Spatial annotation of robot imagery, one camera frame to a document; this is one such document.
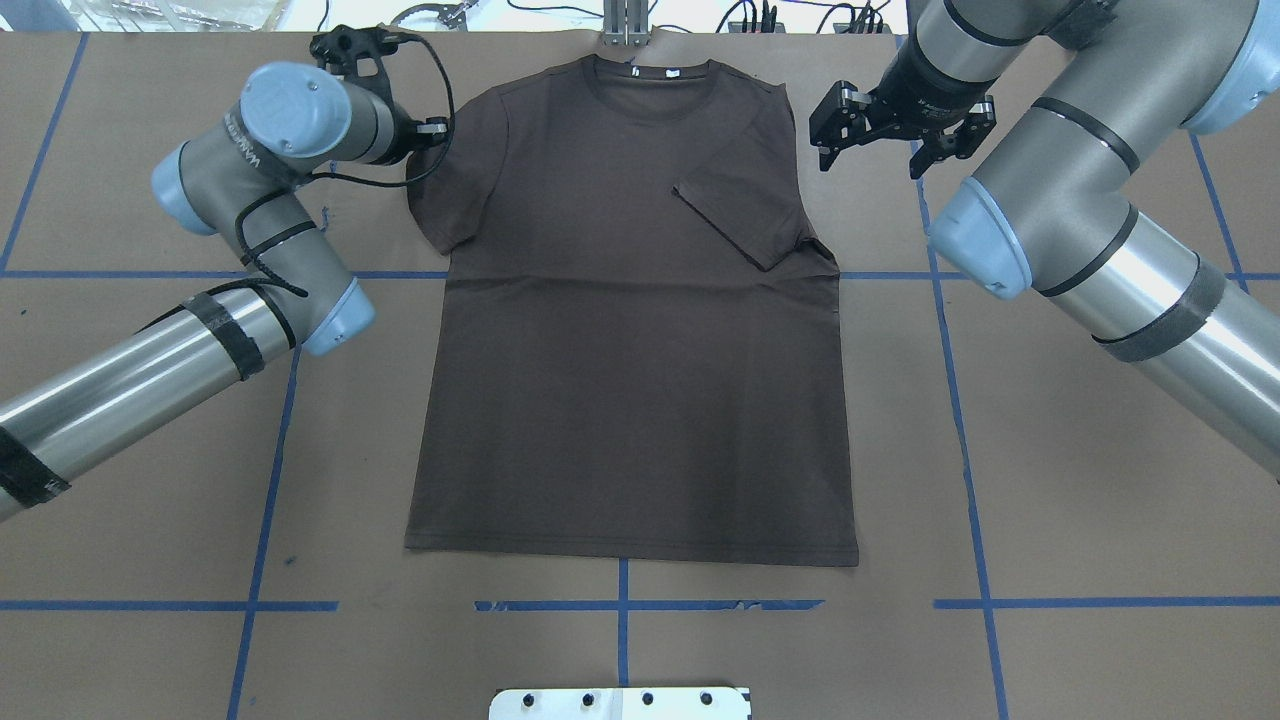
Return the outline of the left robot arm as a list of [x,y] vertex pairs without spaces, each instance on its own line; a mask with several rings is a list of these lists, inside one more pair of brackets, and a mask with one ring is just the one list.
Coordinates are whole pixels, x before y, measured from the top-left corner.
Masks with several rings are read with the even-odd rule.
[[389,167],[447,143],[451,119],[415,120],[396,102],[384,58],[425,37],[339,26],[311,38],[311,61],[271,61],[238,94],[204,77],[111,97],[70,115],[45,210],[64,268],[3,277],[216,282],[104,354],[3,405],[3,516],[35,509],[143,437],[273,359],[323,355],[370,325],[372,305],[298,191],[334,161]]

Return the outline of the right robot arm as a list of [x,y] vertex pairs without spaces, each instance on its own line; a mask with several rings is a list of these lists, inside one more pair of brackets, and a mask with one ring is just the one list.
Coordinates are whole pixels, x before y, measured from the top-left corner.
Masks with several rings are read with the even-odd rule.
[[1034,290],[1276,473],[1277,318],[1121,191],[1174,132],[1225,129],[1277,88],[1275,1],[929,1],[874,88],[840,81],[812,113],[820,169],[883,138],[918,142],[911,178],[972,156],[989,90],[1039,36],[1071,60],[929,247],[996,297]]

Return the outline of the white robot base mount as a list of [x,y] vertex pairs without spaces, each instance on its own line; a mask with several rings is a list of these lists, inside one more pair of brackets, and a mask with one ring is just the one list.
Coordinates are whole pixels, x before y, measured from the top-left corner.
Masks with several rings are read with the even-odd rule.
[[498,692],[489,719],[751,719],[750,691],[730,685],[538,688]]

